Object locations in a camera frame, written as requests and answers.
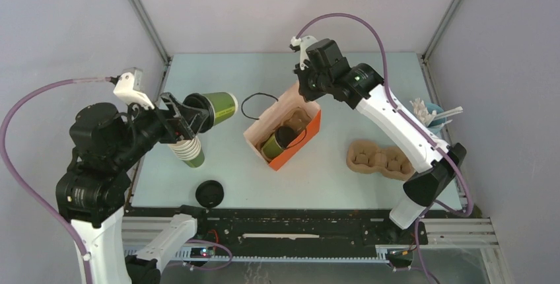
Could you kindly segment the green paper coffee cup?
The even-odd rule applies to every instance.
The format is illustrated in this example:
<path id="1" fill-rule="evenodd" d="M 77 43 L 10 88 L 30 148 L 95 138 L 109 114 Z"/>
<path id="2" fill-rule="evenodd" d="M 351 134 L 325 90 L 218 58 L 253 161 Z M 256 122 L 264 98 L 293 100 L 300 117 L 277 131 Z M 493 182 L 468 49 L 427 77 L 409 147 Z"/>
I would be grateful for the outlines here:
<path id="1" fill-rule="evenodd" d="M 238 101 L 230 92 L 212 92 L 203 95 L 211 105 L 212 127 L 231 118 L 238 110 Z"/>

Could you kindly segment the brown pulp cup carrier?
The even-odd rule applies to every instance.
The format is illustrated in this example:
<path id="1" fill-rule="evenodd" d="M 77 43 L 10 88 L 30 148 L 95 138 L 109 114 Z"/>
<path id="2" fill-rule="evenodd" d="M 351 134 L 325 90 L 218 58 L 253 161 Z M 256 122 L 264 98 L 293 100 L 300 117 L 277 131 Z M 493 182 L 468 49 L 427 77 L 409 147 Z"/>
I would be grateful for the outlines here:
<path id="1" fill-rule="evenodd" d="M 380 147 L 374 141 L 356 140 L 348 148 L 347 167 L 357 173 L 379 173 L 383 177 L 408 181 L 416 170 L 405 153 L 396 146 Z"/>

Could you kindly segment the black coffee cup lid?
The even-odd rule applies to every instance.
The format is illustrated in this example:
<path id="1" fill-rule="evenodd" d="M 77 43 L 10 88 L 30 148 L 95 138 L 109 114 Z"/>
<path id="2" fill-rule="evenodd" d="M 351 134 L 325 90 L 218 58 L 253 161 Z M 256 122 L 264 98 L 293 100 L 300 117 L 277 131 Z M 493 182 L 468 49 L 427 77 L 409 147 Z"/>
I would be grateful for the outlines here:
<path id="1" fill-rule="evenodd" d="M 215 125 L 216 112 L 210 94 L 190 94 L 184 99 L 183 105 L 202 113 L 203 121 L 198 129 L 199 133 L 208 132 Z"/>

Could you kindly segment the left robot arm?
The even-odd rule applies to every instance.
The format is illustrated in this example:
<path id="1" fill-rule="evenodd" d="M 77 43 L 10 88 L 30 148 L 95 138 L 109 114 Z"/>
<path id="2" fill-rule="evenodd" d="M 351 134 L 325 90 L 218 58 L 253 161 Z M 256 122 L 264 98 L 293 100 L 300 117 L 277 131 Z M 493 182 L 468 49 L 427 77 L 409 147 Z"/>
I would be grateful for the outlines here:
<path id="1" fill-rule="evenodd" d="M 94 283 L 158 283 L 164 268 L 190 239 L 201 242 L 209 225 L 184 213 L 136 254 L 123 253 L 122 222 L 128 171 L 156 144 L 193 139 L 209 129 L 211 109 L 200 100 L 194 105 L 162 95 L 165 108 L 141 110 L 136 118 L 109 102 L 83 108 L 69 134 L 73 159 L 57 183 L 59 214 L 80 236 L 88 253 L 86 268 Z"/>

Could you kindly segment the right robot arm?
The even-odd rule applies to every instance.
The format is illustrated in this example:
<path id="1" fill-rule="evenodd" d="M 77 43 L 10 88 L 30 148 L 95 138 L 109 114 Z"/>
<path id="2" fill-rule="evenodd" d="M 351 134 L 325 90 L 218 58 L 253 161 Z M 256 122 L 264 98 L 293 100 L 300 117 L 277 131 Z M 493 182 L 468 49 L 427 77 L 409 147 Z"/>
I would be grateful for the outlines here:
<path id="1" fill-rule="evenodd" d="M 414 221 L 457 178 L 456 171 L 466 149 L 459 143 L 449 145 L 429 131 L 397 100 L 386 79 L 370 65 L 350 66 L 334 40 L 294 37 L 290 48 L 300 54 L 294 72 L 298 92 L 305 101 L 330 94 L 346 103 L 374 122 L 404 152 L 416 171 L 404 183 L 404 195 L 384 225 L 385 237 L 390 242 L 403 242 Z"/>

